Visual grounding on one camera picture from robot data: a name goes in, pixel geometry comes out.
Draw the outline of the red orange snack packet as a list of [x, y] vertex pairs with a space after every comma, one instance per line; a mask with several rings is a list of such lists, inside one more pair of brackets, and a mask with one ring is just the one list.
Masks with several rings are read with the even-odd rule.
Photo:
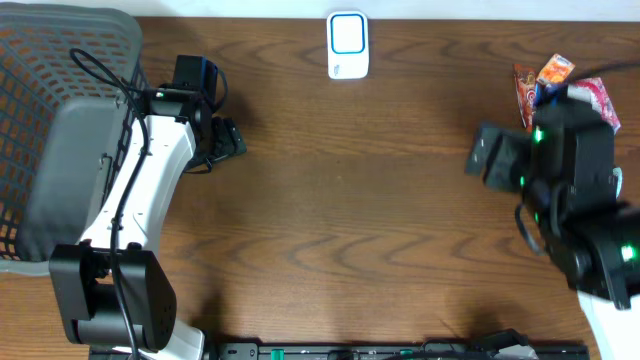
[[516, 96], [523, 127], [528, 132], [531, 132], [535, 114], [534, 102], [536, 100], [537, 73], [533, 67], [521, 64], [514, 64], [513, 69]]

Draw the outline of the orange tissue pack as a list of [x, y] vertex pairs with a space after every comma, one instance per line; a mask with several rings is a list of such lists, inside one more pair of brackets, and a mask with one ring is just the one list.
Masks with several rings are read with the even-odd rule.
[[575, 69], [575, 64], [555, 53], [538, 72], [536, 82], [541, 85], [560, 84], [568, 79]]

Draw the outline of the purple tissue pack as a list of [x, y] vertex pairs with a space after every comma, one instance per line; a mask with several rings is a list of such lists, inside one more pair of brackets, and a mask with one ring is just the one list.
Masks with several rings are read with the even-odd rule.
[[600, 114], [602, 120], [612, 127], [613, 132], [618, 132], [621, 124], [600, 77], [581, 79], [570, 84], [567, 95], [569, 98], [588, 102], [592, 109]]

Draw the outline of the teal snack packet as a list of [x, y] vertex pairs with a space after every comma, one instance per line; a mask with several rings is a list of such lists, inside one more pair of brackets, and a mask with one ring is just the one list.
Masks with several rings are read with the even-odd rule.
[[615, 185], [616, 185], [616, 197], [619, 197], [621, 194], [621, 190], [622, 190], [622, 185], [623, 185], [623, 172], [622, 169], [620, 167], [615, 167], [612, 171], [613, 173], [613, 177], [615, 180]]

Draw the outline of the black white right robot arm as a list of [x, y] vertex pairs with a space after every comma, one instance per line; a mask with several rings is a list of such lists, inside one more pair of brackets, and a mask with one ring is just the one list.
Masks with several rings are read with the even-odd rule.
[[[548, 257], [577, 294], [604, 359], [639, 356], [639, 210], [620, 200], [615, 133], [575, 85], [543, 90], [529, 132], [483, 124], [465, 171], [515, 193], [532, 252]], [[540, 235], [520, 220], [527, 211]]]

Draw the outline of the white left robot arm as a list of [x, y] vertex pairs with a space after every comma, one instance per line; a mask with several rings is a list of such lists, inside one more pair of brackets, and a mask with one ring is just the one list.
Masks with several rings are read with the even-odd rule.
[[157, 259], [176, 185], [198, 160], [205, 136], [246, 150], [230, 119], [215, 116], [198, 87], [141, 94], [132, 150], [98, 215], [78, 243], [58, 245], [49, 273], [68, 340], [127, 359], [201, 359], [205, 334], [177, 317], [177, 298]]

